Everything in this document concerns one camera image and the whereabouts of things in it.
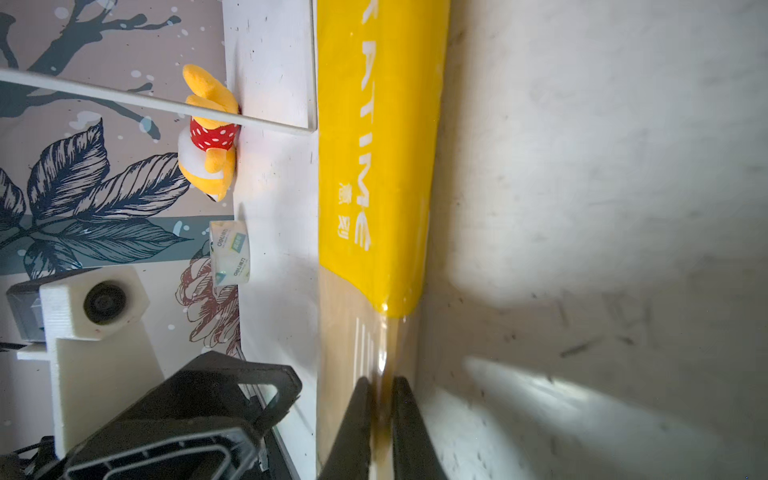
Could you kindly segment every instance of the plush toy ear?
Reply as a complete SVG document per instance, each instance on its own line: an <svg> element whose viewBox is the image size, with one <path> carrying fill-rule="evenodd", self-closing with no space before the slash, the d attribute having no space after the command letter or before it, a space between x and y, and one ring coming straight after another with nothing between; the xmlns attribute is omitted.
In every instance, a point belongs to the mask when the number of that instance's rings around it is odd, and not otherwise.
<svg viewBox="0 0 768 480"><path fill-rule="evenodd" d="M183 73L184 80L195 95L215 101L228 113L238 113L235 96L213 75L197 65L185 65Z"/></svg>

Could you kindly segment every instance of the yellow plush toy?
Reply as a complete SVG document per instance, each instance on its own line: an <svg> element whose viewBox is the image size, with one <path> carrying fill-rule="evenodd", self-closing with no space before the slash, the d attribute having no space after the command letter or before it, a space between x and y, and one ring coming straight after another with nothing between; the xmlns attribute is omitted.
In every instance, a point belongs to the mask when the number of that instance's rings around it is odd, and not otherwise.
<svg viewBox="0 0 768 480"><path fill-rule="evenodd" d="M187 104L239 113L232 92L204 69L184 66L184 80L194 93ZM195 187L215 201L221 201L235 171L235 135L240 125L192 117L190 127L179 134L179 168Z"/></svg>

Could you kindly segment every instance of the small package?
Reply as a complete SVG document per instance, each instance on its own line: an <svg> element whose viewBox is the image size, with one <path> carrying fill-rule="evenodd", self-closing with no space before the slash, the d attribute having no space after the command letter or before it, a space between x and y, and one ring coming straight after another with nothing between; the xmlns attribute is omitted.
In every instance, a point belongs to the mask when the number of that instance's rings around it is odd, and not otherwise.
<svg viewBox="0 0 768 480"><path fill-rule="evenodd" d="M210 222L210 258L214 269L214 286L248 282L250 246L245 222Z"/></svg>

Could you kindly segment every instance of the white table surface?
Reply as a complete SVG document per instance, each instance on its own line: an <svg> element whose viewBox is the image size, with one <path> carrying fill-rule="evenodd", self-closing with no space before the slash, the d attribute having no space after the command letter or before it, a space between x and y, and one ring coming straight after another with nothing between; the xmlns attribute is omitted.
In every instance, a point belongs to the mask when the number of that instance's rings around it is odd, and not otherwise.
<svg viewBox="0 0 768 480"><path fill-rule="evenodd" d="M243 113L307 126L312 76L310 3L223 2L227 82ZM250 282L241 285L248 360L291 365L301 396L278 430L296 472L314 479L317 378L317 133L240 132L235 217L250 237Z"/></svg>
<svg viewBox="0 0 768 480"><path fill-rule="evenodd" d="M243 109L306 124L307 5L240 3ZM768 475L766 24L765 2L452 2L416 388L449 478ZM280 424L304 480L316 159L243 131L235 186L243 350L304 381Z"/></svg>

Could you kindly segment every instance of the camera lens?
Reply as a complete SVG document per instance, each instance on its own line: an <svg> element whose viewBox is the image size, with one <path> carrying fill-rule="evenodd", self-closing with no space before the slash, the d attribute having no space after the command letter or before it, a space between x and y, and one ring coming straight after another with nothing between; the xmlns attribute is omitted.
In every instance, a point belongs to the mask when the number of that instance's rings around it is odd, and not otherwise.
<svg viewBox="0 0 768 480"><path fill-rule="evenodd" d="M85 315L93 323L102 325L114 320L125 309L125 292L114 283L101 282L85 297Z"/></svg>

